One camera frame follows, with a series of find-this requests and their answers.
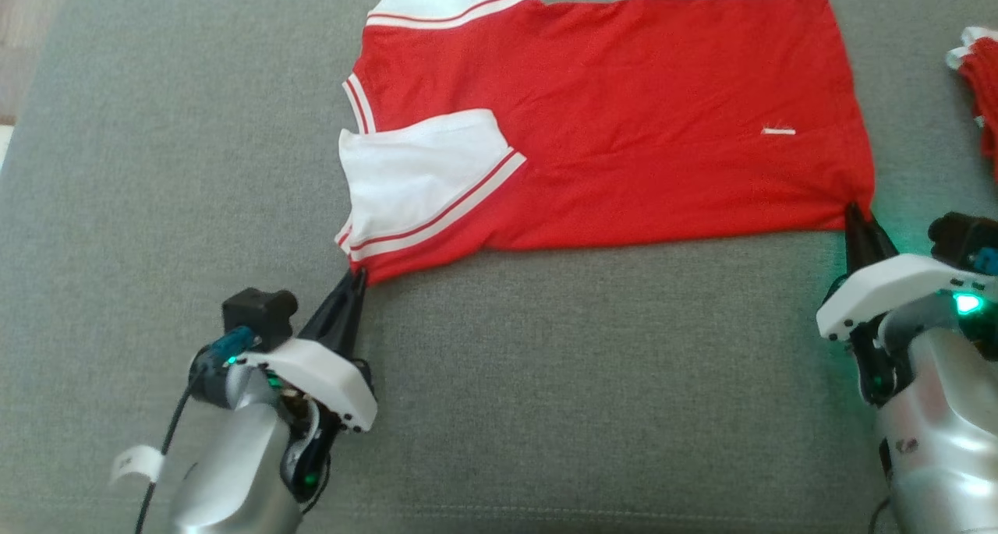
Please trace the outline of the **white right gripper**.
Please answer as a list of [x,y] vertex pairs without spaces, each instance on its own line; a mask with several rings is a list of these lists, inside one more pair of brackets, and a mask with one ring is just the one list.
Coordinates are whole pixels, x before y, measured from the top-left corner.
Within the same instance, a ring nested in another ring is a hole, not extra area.
[[876,217],[855,201],[845,208],[845,246],[850,276],[816,311],[821,338],[845,340],[855,325],[940,290],[998,301],[998,276],[958,270],[930,256],[899,254]]

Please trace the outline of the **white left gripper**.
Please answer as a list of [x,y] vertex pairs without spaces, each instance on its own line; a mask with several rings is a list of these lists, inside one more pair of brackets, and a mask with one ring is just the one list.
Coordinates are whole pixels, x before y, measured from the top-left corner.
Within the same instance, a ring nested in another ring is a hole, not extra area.
[[300,338],[290,338],[271,352],[239,354],[232,361],[270,371],[282,384],[338,414],[349,429],[367,433],[377,419],[377,399],[363,372],[347,360],[353,357],[359,334],[367,279],[366,268],[346,271],[300,329]]

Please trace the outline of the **red shorts with white panel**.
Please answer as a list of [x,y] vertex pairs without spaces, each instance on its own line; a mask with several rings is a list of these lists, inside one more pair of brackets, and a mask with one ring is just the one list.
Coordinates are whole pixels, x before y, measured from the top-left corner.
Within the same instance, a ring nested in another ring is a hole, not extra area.
[[998,29],[972,25],[960,34],[960,46],[945,54],[973,97],[973,121],[981,132],[981,150],[998,185]]

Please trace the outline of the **red and white jersey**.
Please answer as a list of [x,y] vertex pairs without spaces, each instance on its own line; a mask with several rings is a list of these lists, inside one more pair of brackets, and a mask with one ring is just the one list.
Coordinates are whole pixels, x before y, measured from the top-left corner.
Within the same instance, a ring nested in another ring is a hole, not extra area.
[[876,192],[830,0],[380,0],[336,235],[370,283],[491,249],[840,231]]

